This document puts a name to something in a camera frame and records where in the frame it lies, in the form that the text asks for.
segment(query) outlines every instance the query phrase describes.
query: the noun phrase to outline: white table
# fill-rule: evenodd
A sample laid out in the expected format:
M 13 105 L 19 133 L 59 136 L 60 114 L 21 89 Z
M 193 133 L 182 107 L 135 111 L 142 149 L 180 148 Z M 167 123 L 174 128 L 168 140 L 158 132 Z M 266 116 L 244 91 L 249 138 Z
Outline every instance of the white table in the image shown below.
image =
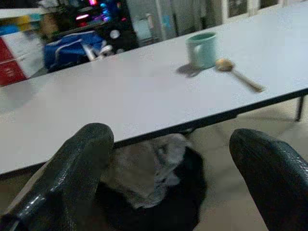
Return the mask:
M 214 68 L 179 72 L 190 35 L 0 88 L 0 174 L 47 161 L 87 123 L 121 146 L 306 95 L 307 19 L 308 2 L 207 30 L 262 93 Z

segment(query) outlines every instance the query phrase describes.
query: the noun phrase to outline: cabinet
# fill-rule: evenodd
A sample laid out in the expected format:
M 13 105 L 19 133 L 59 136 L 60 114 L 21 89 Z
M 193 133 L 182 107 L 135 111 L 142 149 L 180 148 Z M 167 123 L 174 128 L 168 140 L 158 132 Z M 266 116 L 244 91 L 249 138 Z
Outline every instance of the cabinet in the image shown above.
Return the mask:
M 216 25 L 281 8 L 284 0 L 212 0 Z

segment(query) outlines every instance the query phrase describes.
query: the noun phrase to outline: spoon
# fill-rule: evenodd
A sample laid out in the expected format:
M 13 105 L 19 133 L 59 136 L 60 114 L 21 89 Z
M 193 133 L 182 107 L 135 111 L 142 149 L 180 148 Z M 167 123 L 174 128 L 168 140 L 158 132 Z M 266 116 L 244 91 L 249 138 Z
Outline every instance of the spoon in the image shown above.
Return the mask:
M 218 71 L 229 71 L 232 72 L 236 77 L 238 77 L 242 82 L 250 86 L 254 91 L 256 92 L 262 92 L 265 90 L 265 87 L 263 87 L 260 84 L 255 83 L 254 81 L 250 80 L 240 72 L 234 70 L 235 64 L 232 63 L 228 59 L 218 59 L 216 61 L 216 69 Z

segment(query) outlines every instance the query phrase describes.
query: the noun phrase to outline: table leg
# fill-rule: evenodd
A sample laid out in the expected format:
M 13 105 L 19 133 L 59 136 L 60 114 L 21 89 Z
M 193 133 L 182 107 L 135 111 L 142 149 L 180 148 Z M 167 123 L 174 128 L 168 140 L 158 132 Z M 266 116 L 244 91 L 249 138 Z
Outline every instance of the table leg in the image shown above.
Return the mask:
M 300 97 L 298 100 L 297 115 L 295 119 L 296 122 L 299 122 L 302 118 L 303 105 L 304 105 L 304 96 Z

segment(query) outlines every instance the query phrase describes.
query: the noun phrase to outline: floor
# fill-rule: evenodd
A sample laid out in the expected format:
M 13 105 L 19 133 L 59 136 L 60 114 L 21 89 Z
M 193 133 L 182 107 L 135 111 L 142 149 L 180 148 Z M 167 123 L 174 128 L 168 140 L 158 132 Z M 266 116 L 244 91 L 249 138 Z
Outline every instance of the floor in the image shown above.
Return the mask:
M 297 99 L 272 105 L 198 129 L 189 136 L 194 148 L 204 158 L 208 183 L 201 222 L 196 231 L 267 230 L 244 179 L 232 161 L 228 148 L 229 138 L 236 128 L 257 129 L 287 141 L 308 161 L 304 145 L 308 141 L 308 103 L 299 123 L 294 122 L 296 107 Z M 31 173 L 0 181 L 0 213 L 30 177 Z

